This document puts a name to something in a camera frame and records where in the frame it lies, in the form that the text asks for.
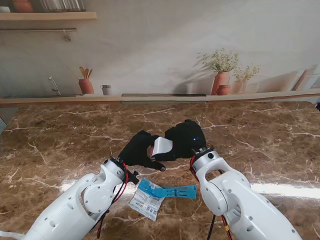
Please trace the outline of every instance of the blue plastic package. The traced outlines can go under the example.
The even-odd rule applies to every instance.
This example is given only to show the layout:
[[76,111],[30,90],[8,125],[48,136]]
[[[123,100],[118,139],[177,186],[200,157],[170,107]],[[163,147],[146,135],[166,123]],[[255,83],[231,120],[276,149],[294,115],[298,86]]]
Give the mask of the blue plastic package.
[[154,196],[156,198],[187,198],[196,199],[197,198],[197,188],[196,185],[189,186],[157,186],[150,182],[149,180],[143,178],[138,188],[145,193]]

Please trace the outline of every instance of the black glove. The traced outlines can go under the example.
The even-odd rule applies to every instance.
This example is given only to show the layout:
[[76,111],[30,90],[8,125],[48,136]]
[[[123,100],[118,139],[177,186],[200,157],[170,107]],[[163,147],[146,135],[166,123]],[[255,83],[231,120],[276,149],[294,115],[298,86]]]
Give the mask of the black glove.
[[170,128],[165,138],[172,141],[172,150],[154,155],[156,161],[174,161],[178,158],[192,158],[200,148],[206,147],[206,138],[201,127],[190,119]]
[[129,166],[140,165],[145,168],[157,169],[162,172],[165,171],[166,167],[163,164],[152,162],[147,156],[148,147],[153,146],[158,137],[158,135],[151,136],[150,133],[141,130],[131,138],[119,154],[119,158]]

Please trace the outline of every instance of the wooden utensil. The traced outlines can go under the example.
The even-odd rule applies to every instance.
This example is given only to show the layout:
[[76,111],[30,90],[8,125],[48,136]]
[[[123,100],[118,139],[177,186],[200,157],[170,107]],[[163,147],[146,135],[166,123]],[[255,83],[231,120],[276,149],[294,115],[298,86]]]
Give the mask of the wooden utensil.
[[86,68],[84,70],[84,74],[85,74],[84,79],[88,79],[88,74],[89,74],[89,69],[88,68]]
[[91,70],[90,70],[90,72],[89,72],[88,79],[89,79],[89,77],[90,77],[91,73],[92,73],[92,69],[91,69]]
[[82,66],[80,67],[80,71],[81,71],[83,77],[86,78],[85,69]]

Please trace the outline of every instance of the flower vase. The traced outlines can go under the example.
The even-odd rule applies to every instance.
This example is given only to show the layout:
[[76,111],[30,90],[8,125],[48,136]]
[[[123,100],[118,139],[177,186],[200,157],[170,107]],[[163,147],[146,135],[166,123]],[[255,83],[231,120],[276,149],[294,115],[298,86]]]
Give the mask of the flower vase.
[[220,85],[227,85],[230,80],[230,72],[220,71],[214,77],[211,95],[217,95],[217,90]]
[[243,94],[246,90],[247,83],[243,81],[235,81],[231,86],[231,94]]

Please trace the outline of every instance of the wooden shelf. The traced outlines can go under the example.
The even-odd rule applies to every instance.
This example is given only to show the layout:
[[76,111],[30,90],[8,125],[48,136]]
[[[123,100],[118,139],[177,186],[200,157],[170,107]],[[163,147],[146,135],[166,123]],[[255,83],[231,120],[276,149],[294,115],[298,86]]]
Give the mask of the wooden shelf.
[[126,102],[252,102],[320,96],[319,88],[299,91],[277,91],[224,96],[71,96],[47,98],[0,98],[0,108],[44,103],[126,103]]
[[71,21],[94,19],[97,19],[97,13],[93,11],[50,13],[0,13],[0,21]]

